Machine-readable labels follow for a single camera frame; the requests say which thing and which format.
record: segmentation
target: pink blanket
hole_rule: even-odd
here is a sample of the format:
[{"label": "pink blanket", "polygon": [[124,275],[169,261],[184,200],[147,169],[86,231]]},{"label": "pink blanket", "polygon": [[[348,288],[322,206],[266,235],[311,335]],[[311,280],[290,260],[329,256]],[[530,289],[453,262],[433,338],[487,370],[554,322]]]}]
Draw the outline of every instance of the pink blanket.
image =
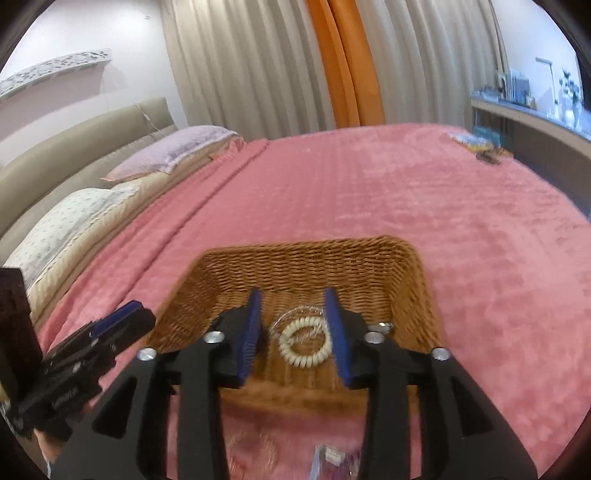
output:
[{"label": "pink blanket", "polygon": [[[591,404],[591,226],[518,162],[475,160],[447,138],[456,130],[347,129],[223,155],[95,258],[40,333],[43,347],[130,299],[158,310],[209,248],[399,236],[423,259],[448,345],[544,472]],[[281,439],[272,478],[282,480],[306,477],[316,442],[361,442],[361,419],[227,411],[225,423],[226,435],[262,429]]]}]

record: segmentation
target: beige headboard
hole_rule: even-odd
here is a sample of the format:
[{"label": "beige headboard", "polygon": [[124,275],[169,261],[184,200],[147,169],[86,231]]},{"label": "beige headboard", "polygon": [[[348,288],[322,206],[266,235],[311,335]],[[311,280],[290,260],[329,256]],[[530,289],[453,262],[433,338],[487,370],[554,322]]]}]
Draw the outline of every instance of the beige headboard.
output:
[{"label": "beige headboard", "polygon": [[151,99],[78,124],[10,162],[0,170],[0,265],[70,193],[113,187],[100,178],[176,129],[166,99]]}]

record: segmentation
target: curtain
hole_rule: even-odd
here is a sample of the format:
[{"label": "curtain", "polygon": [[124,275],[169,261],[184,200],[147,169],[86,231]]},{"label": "curtain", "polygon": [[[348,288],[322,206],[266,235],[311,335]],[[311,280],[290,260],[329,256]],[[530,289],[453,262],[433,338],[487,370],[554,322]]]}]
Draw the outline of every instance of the curtain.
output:
[{"label": "curtain", "polygon": [[377,73],[355,0],[307,0],[338,128],[385,123]]},{"label": "curtain", "polygon": [[163,0],[161,9],[190,125],[247,140],[335,127],[305,0]]},{"label": "curtain", "polygon": [[358,0],[387,123],[470,127],[506,53],[491,0]]}]

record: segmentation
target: person's hand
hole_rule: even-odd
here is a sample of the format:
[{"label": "person's hand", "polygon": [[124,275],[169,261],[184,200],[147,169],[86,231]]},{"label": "person's hand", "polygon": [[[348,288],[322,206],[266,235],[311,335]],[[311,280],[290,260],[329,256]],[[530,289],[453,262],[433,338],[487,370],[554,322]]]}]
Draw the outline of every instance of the person's hand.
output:
[{"label": "person's hand", "polygon": [[65,443],[52,437],[48,433],[39,432],[38,430],[35,430],[35,436],[37,437],[39,447],[41,448],[45,459],[48,462],[55,463],[57,457],[60,456]]}]

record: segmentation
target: woven basket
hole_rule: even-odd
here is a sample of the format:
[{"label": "woven basket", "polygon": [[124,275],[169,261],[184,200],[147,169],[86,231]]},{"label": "woven basket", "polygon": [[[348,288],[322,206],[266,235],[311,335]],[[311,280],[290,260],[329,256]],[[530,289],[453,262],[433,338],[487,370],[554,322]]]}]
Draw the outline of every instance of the woven basket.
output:
[{"label": "woven basket", "polygon": [[[244,305],[253,287],[263,292],[266,327],[300,304],[322,306],[323,290],[336,287],[343,307],[366,322],[394,323],[402,347],[430,352],[440,344],[416,251],[383,236],[207,251],[161,309],[149,346],[160,352],[187,347],[220,312]],[[245,388],[222,397],[248,407],[332,414],[362,414],[367,402],[365,392],[342,386],[332,358],[313,369],[291,367],[274,341],[256,356]]]}]

